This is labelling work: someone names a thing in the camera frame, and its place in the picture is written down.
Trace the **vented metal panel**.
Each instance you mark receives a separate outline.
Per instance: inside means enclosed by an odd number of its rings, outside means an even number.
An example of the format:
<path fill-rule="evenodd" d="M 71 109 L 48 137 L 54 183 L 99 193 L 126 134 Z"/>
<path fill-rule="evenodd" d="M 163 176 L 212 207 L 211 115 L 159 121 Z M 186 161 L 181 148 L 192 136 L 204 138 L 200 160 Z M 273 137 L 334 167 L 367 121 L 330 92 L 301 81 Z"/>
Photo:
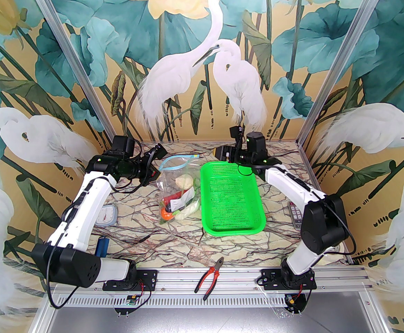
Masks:
<path fill-rule="evenodd" d="M 359 293 L 314 293 L 303 313 L 275 308 L 40 309 L 28 333 L 393 333 Z"/>

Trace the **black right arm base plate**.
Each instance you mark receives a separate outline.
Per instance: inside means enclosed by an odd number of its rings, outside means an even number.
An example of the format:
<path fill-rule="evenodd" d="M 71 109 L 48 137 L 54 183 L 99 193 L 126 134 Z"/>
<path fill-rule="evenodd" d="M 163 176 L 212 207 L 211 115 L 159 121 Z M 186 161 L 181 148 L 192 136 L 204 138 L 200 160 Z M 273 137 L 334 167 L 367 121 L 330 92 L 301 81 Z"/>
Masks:
<path fill-rule="evenodd" d="M 256 283 L 265 291 L 317 289 L 315 272 L 312 269 L 301 275 L 295 275 L 287 268 L 264 268 Z"/>

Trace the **clear zip-top bag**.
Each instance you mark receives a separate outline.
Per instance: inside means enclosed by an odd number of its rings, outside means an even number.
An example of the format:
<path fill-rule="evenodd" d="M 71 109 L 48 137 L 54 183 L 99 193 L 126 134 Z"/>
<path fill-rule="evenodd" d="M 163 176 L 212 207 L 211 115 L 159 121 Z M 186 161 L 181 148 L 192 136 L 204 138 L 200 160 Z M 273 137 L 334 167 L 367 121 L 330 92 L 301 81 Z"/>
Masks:
<path fill-rule="evenodd" d="M 173 195 L 178 191 L 183 191 L 177 188 L 175 185 L 175 179 L 182 174 L 189 174 L 194 179 L 194 184 L 191 189 L 186 190 L 185 194 L 177 200 L 172 200 L 170 204 L 173 206 L 173 215 L 176 211 L 182 210 L 191 202 L 200 200 L 201 207 L 201 180 L 200 180 L 200 168 L 204 163 L 203 156 L 201 154 L 176 154 L 167 157 L 163 160 L 159 167 L 160 179 L 158 179 L 157 187 L 159 189 L 159 215 L 161 208 L 165 207 L 162 199 L 168 195 Z M 182 221 L 173 218 L 170 221 Z M 165 224 L 170 221 L 165 221 L 159 217 L 159 224 Z"/>

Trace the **red toy chili pepper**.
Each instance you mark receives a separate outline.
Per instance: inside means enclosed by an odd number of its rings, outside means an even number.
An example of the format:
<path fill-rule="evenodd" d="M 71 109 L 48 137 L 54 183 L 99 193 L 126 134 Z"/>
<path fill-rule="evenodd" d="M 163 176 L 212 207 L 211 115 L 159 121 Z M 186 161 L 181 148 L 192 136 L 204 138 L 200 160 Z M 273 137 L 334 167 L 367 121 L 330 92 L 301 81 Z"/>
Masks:
<path fill-rule="evenodd" d="M 186 190 L 183 191 L 178 191 L 177 193 L 173 194 L 173 195 L 168 195 L 166 197 L 164 197 L 162 199 L 162 202 L 167 205 L 169 204 L 172 200 L 177 200 L 180 199 L 184 194 L 185 194 Z"/>

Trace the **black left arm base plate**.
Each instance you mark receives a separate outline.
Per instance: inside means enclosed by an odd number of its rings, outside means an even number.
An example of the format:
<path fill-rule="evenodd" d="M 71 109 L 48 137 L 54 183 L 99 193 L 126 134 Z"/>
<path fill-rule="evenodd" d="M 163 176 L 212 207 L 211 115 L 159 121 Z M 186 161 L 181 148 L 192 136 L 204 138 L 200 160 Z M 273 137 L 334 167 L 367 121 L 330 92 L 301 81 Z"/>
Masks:
<path fill-rule="evenodd" d="M 107 292 L 140 292 L 142 290 L 154 291 L 156 289 L 158 271 L 132 268 L 122 280 L 108 280 L 102 285 Z"/>

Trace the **aluminium frame post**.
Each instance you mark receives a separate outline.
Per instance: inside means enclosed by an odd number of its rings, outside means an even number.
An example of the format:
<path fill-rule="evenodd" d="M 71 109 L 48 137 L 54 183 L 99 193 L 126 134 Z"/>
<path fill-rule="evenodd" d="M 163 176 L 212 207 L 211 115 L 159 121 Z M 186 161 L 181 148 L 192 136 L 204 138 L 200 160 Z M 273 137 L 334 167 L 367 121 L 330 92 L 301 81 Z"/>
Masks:
<path fill-rule="evenodd" d="M 79 56 L 71 44 L 70 38 L 62 24 L 58 13 L 51 0 L 35 0 L 40 8 L 43 16 L 45 17 L 48 25 L 50 26 L 53 35 L 55 36 L 60 48 L 62 49 L 77 81 L 82 87 L 85 96 L 88 98 L 93 110 L 95 111 L 98 119 L 101 121 L 104 130 L 109 136 L 110 140 L 113 140 L 115 136 L 115 129 L 107 116 L 103 105 L 101 104 L 99 97 L 92 86 L 88 75 L 79 59 Z"/>
<path fill-rule="evenodd" d="M 296 145 L 298 147 L 303 146 L 307 136 L 312 131 L 314 122 L 319 117 L 330 91 L 337 83 L 339 77 L 344 73 L 343 70 L 378 2 L 379 0 L 362 0 L 361 5 L 356 11 L 354 19 L 351 22 L 348 32 L 344 36 L 343 42 L 337 51 L 336 57 L 331 64 L 330 70 L 328 71 L 318 92 L 316 100 L 314 101 L 302 128 L 300 129 L 296 139 Z"/>

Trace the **green plastic mesh basket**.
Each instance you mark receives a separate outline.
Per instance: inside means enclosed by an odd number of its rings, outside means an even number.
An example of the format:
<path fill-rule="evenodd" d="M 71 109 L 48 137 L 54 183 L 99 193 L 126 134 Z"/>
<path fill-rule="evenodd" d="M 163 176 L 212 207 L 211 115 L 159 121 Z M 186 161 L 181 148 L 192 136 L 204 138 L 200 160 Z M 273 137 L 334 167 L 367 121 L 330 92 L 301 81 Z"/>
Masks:
<path fill-rule="evenodd" d="M 251 168 L 221 161 L 200 168 L 201 221 L 216 237 L 262 232 L 266 216 Z"/>

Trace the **white and blue kitchen timer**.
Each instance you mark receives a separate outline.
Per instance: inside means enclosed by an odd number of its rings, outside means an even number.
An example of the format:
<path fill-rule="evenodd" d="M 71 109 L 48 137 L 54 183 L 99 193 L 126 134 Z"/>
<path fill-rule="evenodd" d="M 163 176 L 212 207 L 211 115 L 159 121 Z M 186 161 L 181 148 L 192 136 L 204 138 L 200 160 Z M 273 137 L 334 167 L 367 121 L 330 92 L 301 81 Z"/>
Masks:
<path fill-rule="evenodd" d="M 112 204 L 104 205 L 96 218 L 95 226 L 96 227 L 112 226 L 117 222 L 117 218 L 118 218 L 117 207 Z"/>

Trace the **cream toy cauliflower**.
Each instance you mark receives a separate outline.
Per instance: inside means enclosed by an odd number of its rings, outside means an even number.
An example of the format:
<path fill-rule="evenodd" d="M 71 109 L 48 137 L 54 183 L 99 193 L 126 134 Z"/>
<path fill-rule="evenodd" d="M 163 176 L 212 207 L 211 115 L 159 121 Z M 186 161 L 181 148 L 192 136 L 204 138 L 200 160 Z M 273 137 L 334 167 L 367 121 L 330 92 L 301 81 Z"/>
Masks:
<path fill-rule="evenodd" d="M 189 174 L 182 174 L 175 179 L 175 185 L 180 190 L 189 190 L 193 187 L 194 179 Z"/>

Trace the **aluminium frame rail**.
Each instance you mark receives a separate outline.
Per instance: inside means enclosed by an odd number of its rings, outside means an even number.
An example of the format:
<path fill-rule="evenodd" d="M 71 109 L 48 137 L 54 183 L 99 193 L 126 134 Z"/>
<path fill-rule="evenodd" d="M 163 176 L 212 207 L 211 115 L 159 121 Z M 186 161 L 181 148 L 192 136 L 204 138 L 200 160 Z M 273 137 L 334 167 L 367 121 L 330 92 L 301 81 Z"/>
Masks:
<path fill-rule="evenodd" d="M 158 268 L 154 295 L 194 295 L 194 289 L 206 268 Z M 223 267 L 214 294 L 263 293 L 257 285 L 260 267 Z M 317 288 L 313 293 L 373 291 L 373 282 L 360 265 L 326 265 L 314 268 Z"/>

